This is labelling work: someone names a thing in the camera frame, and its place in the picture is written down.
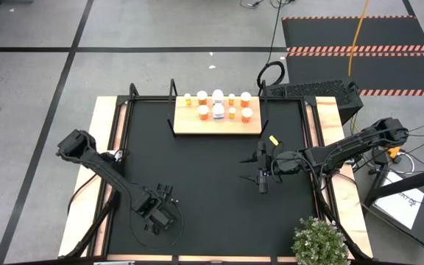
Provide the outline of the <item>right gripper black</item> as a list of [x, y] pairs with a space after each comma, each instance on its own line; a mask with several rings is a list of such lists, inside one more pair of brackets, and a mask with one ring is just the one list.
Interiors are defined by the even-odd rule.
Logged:
[[276, 183], [282, 183], [283, 174], [296, 174], [301, 170], [303, 156], [297, 151], [284, 151], [284, 143], [278, 141], [278, 145], [273, 148], [272, 155], [266, 153], [266, 144], [263, 141], [258, 142], [256, 155], [251, 158], [241, 160], [240, 163], [258, 164], [258, 176], [240, 176], [241, 179], [257, 183], [261, 194], [268, 192], [267, 178], [271, 176]]

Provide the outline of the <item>artificial plant white flowers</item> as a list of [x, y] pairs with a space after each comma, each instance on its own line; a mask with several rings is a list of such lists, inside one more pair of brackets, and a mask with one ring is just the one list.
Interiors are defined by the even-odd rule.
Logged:
[[298, 265], [349, 265], [349, 249], [336, 225], [318, 218], [300, 219], [291, 247]]

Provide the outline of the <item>black power adapter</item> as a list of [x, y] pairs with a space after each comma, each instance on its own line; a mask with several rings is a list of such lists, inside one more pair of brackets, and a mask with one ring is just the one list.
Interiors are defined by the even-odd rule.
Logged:
[[384, 166], [390, 162], [390, 158], [385, 149], [373, 149], [372, 150], [372, 159], [376, 165]]

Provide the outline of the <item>white printed sheet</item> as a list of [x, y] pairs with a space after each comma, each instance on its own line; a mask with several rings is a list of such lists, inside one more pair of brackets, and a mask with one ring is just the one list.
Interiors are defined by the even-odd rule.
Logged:
[[374, 205], [408, 229], [412, 229], [424, 193], [417, 188], [378, 198]]

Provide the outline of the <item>black floor mat striped edge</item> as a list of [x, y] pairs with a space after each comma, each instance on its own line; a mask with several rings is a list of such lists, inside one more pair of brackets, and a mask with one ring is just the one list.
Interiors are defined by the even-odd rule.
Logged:
[[353, 81], [362, 96], [424, 96], [424, 53], [289, 53], [290, 82]]
[[424, 52], [413, 15], [285, 17], [282, 25], [289, 52]]

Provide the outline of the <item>wooden shelf black metal frame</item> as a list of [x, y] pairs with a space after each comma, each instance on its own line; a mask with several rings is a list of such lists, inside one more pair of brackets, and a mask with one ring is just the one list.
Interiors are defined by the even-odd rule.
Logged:
[[[233, 106], [228, 104], [228, 96], [224, 97], [225, 116], [223, 119], [213, 118], [212, 96], [208, 95], [209, 116], [207, 120], [201, 120], [198, 114], [199, 103], [196, 96], [191, 95], [191, 106], [186, 105], [184, 95], [179, 95], [175, 81], [172, 79], [169, 86], [168, 104], [171, 112], [167, 122], [174, 135], [262, 135], [269, 123], [269, 99], [268, 96], [252, 96], [249, 108], [253, 115], [249, 123], [241, 121], [240, 97], [235, 97]], [[234, 119], [229, 119], [230, 107], [236, 109]]]

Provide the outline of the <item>black aluminium table frame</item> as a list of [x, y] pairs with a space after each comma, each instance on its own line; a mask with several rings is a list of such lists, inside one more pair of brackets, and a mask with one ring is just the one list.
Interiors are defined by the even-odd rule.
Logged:
[[[166, 103], [169, 113], [175, 113], [175, 103], [179, 96], [140, 96], [135, 86], [130, 87], [126, 96], [100, 96], [96, 100], [91, 119], [90, 131], [99, 137], [101, 149], [116, 149], [127, 142], [130, 114], [136, 102]], [[262, 91], [254, 102], [267, 110], [272, 102], [296, 102], [303, 121], [304, 139], [310, 144], [330, 144], [343, 137], [341, 118], [349, 113], [340, 111], [332, 96], [270, 96]], [[60, 258], [81, 259], [83, 261], [129, 261], [140, 263], [170, 263], [175, 265], [239, 265], [239, 264], [294, 264], [291, 256], [225, 256], [225, 255], [108, 255], [107, 241], [112, 227], [114, 208], [120, 203], [113, 189], [99, 177], [90, 177], [89, 169], [81, 167], [77, 175], [77, 187], [86, 190], [75, 199], [73, 212], [68, 215]], [[353, 171], [343, 166], [342, 174], [331, 181], [326, 200], [334, 215], [347, 231], [349, 237], [365, 255], [372, 250], [367, 235], [362, 204]]]

